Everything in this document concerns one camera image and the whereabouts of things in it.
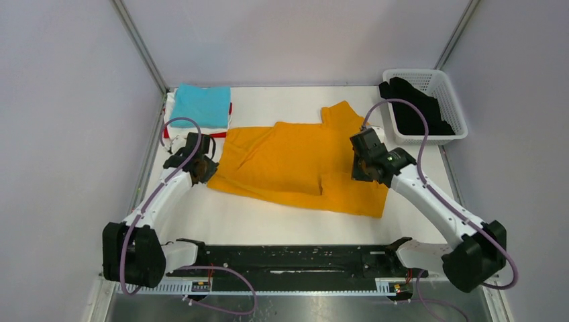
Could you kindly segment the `yellow t-shirt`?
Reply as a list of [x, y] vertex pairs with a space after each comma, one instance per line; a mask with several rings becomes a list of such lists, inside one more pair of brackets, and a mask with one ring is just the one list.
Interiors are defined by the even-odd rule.
[[342, 101], [321, 109], [321, 123], [230, 129], [207, 187], [291, 207], [381, 218], [387, 188], [352, 178], [350, 137], [363, 121]]

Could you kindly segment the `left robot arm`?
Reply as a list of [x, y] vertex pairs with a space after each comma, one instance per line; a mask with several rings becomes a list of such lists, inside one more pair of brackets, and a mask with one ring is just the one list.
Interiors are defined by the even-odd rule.
[[184, 268], [198, 276], [208, 267], [205, 243], [173, 239], [167, 229], [174, 208], [190, 189], [215, 174], [216, 143], [207, 134], [189, 133], [185, 145], [162, 165], [154, 191], [123, 221], [108, 223], [102, 232], [103, 277], [122, 286], [154, 288], [163, 276]]

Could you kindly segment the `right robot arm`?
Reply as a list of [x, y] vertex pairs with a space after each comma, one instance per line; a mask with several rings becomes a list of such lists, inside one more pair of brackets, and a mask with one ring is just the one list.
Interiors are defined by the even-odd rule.
[[356, 180], [375, 181], [407, 199], [445, 239], [443, 244], [402, 237], [391, 244], [385, 268], [402, 276], [410, 268], [443, 274], [458, 290], [471, 292], [507, 262], [507, 230], [485, 222], [450, 198], [426, 175], [406, 150], [388, 150], [373, 128], [350, 138]]

